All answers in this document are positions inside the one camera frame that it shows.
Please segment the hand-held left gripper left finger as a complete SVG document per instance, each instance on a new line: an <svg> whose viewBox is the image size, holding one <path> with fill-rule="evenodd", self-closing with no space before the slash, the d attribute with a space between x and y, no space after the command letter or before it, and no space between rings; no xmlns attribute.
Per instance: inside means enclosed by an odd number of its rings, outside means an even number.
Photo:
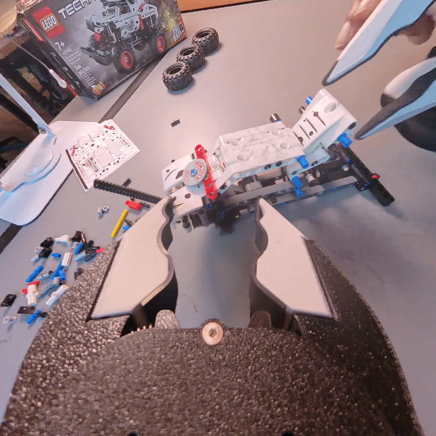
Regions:
<svg viewBox="0 0 436 436"><path fill-rule="evenodd" d="M172 197L164 197L119 240L90 312L90 320L128 315L137 327L176 322L177 278L168 249L173 241Z"/></svg>

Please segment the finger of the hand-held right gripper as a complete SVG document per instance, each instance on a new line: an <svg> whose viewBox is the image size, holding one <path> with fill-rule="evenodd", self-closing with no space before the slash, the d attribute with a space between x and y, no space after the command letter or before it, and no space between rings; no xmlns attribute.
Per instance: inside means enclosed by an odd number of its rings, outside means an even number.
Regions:
<svg viewBox="0 0 436 436"><path fill-rule="evenodd" d="M359 28L323 79L329 86L372 59L400 31L411 28L432 7L430 0L383 0Z"/></svg>
<svg viewBox="0 0 436 436"><path fill-rule="evenodd" d="M381 109L355 134L365 139L390 127L407 141L435 141L436 59L397 75L384 89Z"/></svg>

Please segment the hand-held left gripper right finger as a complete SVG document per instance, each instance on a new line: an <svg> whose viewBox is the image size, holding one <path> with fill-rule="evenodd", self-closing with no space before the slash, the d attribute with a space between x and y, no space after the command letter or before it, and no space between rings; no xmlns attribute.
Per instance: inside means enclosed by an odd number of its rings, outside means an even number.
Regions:
<svg viewBox="0 0 436 436"><path fill-rule="evenodd" d="M313 241L263 198L256 201L255 224L259 253L249 286L250 317L266 317L284 330L295 315L336 319Z"/></svg>

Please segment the pile of small toy pieces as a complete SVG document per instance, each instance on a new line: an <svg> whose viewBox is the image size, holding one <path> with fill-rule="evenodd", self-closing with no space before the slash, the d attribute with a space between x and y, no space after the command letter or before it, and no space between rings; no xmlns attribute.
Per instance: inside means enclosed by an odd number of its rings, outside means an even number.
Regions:
<svg viewBox="0 0 436 436"><path fill-rule="evenodd" d="M40 281L40 284L30 288L38 293L35 297L37 309L46 312L49 306L45 301L52 293L47 287L58 280L72 286L76 269L85 269L101 257L96 254L85 261L84 251L75 254L74 243L54 242L47 258L34 260L39 255L36 248L40 243L47 238L73 237L81 231L87 242L93 241L103 252L103 248L116 239L111 234L125 210L128 210L125 219L131 223L147 211L147 208L140 211L128 208L127 201L130 201L127 197L100 190L88 193L82 188L68 192L60 190L35 221L22 227L9 226L2 235L9 242L0 257L0 297L1 302L4 299L14 302L1 306L1 322L5 317L14 316L19 307L29 305L26 279L33 273L36 274L33 281Z"/></svg>

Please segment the white black toy truck model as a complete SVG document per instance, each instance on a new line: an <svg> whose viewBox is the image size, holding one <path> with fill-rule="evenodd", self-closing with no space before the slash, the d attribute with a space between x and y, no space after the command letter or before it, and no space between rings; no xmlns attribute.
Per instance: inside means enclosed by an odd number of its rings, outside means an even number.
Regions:
<svg viewBox="0 0 436 436"><path fill-rule="evenodd" d="M369 191L386 207L395 199L350 148L357 119L326 89L307 98L293 127L270 123L221 135L210 151L194 151L162 171L173 228L186 232L232 224L258 199L280 206L342 188Z"/></svg>

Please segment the sticker sheet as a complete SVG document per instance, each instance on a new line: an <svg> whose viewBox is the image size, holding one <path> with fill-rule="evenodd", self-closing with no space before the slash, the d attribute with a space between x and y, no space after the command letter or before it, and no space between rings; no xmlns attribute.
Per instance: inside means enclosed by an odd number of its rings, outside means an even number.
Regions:
<svg viewBox="0 0 436 436"><path fill-rule="evenodd" d="M112 120L96 125L65 150L85 192L95 180L104 180L137 155L140 150Z"/></svg>

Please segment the black toy tyre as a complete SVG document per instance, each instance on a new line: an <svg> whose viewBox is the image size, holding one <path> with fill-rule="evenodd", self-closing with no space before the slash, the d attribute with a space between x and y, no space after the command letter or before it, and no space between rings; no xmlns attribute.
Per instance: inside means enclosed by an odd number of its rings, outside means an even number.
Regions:
<svg viewBox="0 0 436 436"><path fill-rule="evenodd" d="M192 82L192 69L185 62L173 63L164 69L162 80L168 90L182 91Z"/></svg>
<svg viewBox="0 0 436 436"><path fill-rule="evenodd" d="M177 52L176 61L185 63L192 72L196 72L205 63L205 53L201 45L190 44Z"/></svg>
<svg viewBox="0 0 436 436"><path fill-rule="evenodd" d="M200 46L205 56L208 56L218 48L219 35L216 29L206 27L195 32L191 41Z"/></svg>

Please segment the toy truck set box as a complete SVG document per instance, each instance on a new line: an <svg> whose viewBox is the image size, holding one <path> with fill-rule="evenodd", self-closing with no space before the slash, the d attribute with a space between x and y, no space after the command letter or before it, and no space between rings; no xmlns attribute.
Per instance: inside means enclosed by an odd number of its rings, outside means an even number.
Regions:
<svg viewBox="0 0 436 436"><path fill-rule="evenodd" d="M16 1L36 53L80 96L99 100L187 36L174 0Z"/></svg>

